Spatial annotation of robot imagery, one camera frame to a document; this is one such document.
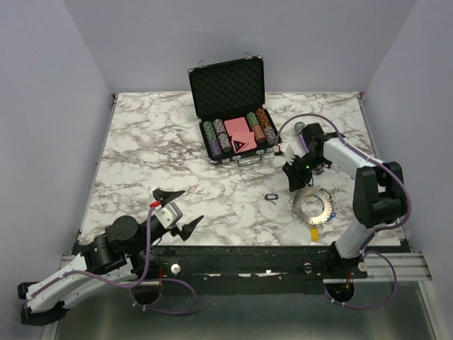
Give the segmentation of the silver disc keyring holder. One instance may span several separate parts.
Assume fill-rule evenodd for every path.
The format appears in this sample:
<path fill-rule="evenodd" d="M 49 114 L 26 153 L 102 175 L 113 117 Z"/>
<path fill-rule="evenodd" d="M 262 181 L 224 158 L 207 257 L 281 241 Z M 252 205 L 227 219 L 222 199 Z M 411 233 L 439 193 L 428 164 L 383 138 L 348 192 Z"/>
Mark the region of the silver disc keyring holder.
<path fill-rule="evenodd" d="M 309 227 L 322 228 L 333 216 L 333 197 L 319 186 L 293 192 L 289 205 L 292 217 Z"/>

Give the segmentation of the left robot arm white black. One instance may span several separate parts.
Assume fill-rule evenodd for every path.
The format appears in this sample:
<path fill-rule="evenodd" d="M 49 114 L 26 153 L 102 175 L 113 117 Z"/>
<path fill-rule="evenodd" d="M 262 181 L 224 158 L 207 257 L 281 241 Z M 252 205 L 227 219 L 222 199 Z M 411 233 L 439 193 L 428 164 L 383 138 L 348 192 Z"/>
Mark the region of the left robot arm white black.
<path fill-rule="evenodd" d="M 154 283 L 161 289 L 164 283 L 176 283 L 195 290 L 180 279 L 180 266 L 171 265 L 172 276 L 166 278 L 154 253 L 154 247 L 165 234 L 187 240 L 198 223 L 197 217 L 179 227 L 183 213 L 174 200 L 182 191 L 156 189 L 154 202 L 144 222 L 122 215 L 105 228 L 63 268 L 40 282 L 18 285 L 18 297 L 23 301 L 21 324 L 45 326 L 61 320 L 75 305 L 107 285 L 127 289 L 135 306 L 169 315 L 167 310 L 153 306 L 153 299 L 143 292 L 144 283 Z"/>

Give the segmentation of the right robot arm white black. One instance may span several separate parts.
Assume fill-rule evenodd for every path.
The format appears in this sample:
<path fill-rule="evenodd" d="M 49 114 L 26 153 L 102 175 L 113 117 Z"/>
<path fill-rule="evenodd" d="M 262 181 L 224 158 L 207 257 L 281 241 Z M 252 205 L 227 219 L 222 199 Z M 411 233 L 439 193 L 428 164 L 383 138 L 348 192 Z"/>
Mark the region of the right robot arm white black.
<path fill-rule="evenodd" d="M 411 199 L 403 182 L 403 170 L 395 161 L 384 162 L 353 147 L 338 131 L 327 133 L 320 124 L 296 123 L 294 130 L 305 148 L 303 157 L 288 147 L 282 167 L 292 193 L 310 191 L 314 172 L 335 164 L 354 183 L 354 218 L 344 234 L 330 245 L 327 272 L 336 278 L 351 269 L 351 261 L 363 255 L 375 234 L 400 227 L 411 213 Z"/>

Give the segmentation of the key with black tag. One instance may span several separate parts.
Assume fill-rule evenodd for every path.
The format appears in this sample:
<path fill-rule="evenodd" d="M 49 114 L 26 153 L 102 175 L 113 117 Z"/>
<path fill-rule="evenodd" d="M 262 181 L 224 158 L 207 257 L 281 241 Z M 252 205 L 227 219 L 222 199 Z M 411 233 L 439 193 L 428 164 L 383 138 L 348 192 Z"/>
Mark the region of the key with black tag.
<path fill-rule="evenodd" d="M 275 200 L 279 199 L 279 195 L 276 193 L 269 193 L 269 194 L 264 195 L 263 199 L 273 203 Z"/>

